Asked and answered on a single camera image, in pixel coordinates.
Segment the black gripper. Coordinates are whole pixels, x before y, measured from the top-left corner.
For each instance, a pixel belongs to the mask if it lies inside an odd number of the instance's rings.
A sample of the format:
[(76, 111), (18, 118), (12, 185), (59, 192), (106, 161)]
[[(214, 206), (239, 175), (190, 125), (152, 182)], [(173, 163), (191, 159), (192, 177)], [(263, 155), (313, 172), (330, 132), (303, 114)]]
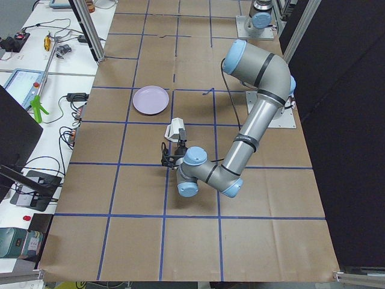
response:
[(186, 143), (187, 143), (186, 130), (184, 128), (179, 128), (179, 141), (177, 143), (177, 148), (174, 151), (175, 156), (183, 157), (186, 154), (188, 150)]

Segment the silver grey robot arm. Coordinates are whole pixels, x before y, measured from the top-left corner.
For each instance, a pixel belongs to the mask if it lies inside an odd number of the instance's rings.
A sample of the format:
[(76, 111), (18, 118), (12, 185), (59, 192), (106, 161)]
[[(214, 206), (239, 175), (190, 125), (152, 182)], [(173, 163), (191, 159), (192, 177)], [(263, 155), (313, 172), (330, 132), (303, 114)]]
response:
[(198, 181), (205, 182), (227, 197), (235, 197), (243, 185), (242, 171), (258, 150), (273, 117), (285, 106), (296, 87), (288, 64), (282, 57), (245, 40), (233, 42), (222, 68), (228, 75), (256, 87), (257, 100), (221, 165), (209, 161), (201, 147), (187, 149), (176, 171), (177, 189), (183, 197), (198, 193)]

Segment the second grey robot arm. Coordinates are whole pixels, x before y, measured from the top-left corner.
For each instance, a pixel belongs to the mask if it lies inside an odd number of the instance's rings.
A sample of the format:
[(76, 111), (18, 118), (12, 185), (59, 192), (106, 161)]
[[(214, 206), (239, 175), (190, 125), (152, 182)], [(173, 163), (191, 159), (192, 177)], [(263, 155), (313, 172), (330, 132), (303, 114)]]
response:
[(249, 19), (245, 23), (247, 30), (275, 29), (272, 24), (273, 2), (271, 0), (254, 0), (249, 9)]

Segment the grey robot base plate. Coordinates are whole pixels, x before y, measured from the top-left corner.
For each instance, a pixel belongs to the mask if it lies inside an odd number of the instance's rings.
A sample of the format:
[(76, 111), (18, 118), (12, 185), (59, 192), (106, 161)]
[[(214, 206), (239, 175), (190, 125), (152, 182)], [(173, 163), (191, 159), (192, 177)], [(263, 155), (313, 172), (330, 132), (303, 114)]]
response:
[[(251, 112), (254, 104), (257, 101), (256, 91), (246, 91), (245, 100), (247, 104), (248, 113)], [(289, 95), (288, 100), (285, 103), (283, 108), (280, 108), (272, 121), (269, 124), (269, 128), (286, 128), (286, 129), (295, 129), (297, 126), (294, 119), (294, 108), (295, 108), (295, 98), (294, 94)]]

